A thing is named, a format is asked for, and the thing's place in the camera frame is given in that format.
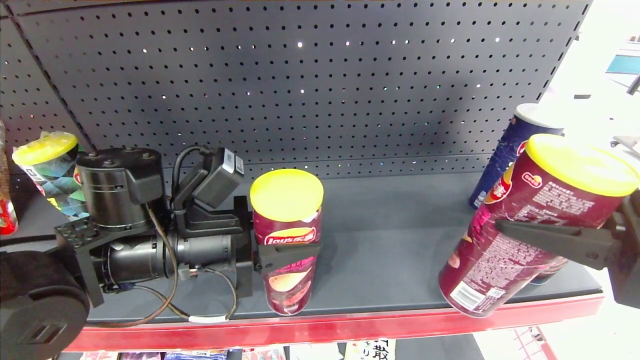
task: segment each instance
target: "red shelf edge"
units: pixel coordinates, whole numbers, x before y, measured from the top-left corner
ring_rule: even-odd
[[[558,322],[597,313],[604,295],[507,304],[488,318],[451,308],[235,320],[216,325],[157,323],[130,329],[85,328],[66,352],[202,350],[466,334]]]

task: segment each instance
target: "white cable tie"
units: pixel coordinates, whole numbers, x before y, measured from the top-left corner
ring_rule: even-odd
[[[227,316],[189,316],[189,322],[196,323],[220,323],[226,322]]]

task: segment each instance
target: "black cylindrical motor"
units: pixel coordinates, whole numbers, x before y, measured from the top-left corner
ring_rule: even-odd
[[[191,268],[208,266],[219,271],[234,267],[231,235],[184,239],[170,231],[167,237],[178,263]],[[155,234],[131,236],[104,245],[102,254],[93,258],[93,267],[101,284],[142,282],[173,275],[168,251]]]
[[[106,149],[78,157],[89,214],[105,230],[153,228],[145,203],[167,214],[161,155],[151,149]]]

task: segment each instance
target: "lay's logo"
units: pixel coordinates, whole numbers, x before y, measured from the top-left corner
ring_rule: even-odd
[[[294,229],[280,230],[269,234],[265,240],[265,245],[310,243],[315,239],[315,227],[296,227]]]
[[[74,170],[74,180],[76,181],[76,184],[82,186],[82,180],[80,180],[80,173],[78,172],[78,168],[77,167]]]
[[[522,179],[531,187],[539,188],[542,186],[542,177],[540,175],[532,175],[530,172],[522,174]]]
[[[513,174],[513,164],[504,172],[502,177],[495,183],[491,191],[484,198],[485,204],[493,204],[501,201],[511,191],[513,184],[511,183],[511,175]]]
[[[524,152],[524,148],[527,146],[527,141],[528,140],[524,140],[520,146],[518,146],[518,150],[516,151],[517,156],[520,156],[520,154]]]

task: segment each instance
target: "yellow lid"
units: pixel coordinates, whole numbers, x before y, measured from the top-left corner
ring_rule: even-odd
[[[640,185],[640,176],[628,163],[563,136],[533,135],[525,151],[544,171],[586,192],[624,197]]]
[[[320,180],[303,170],[284,168],[258,177],[249,199],[258,214],[281,222],[306,219],[320,208],[324,188]]]
[[[73,149],[78,143],[75,135],[63,131],[48,133],[42,131],[40,138],[17,148],[13,161],[21,166],[44,163]]]

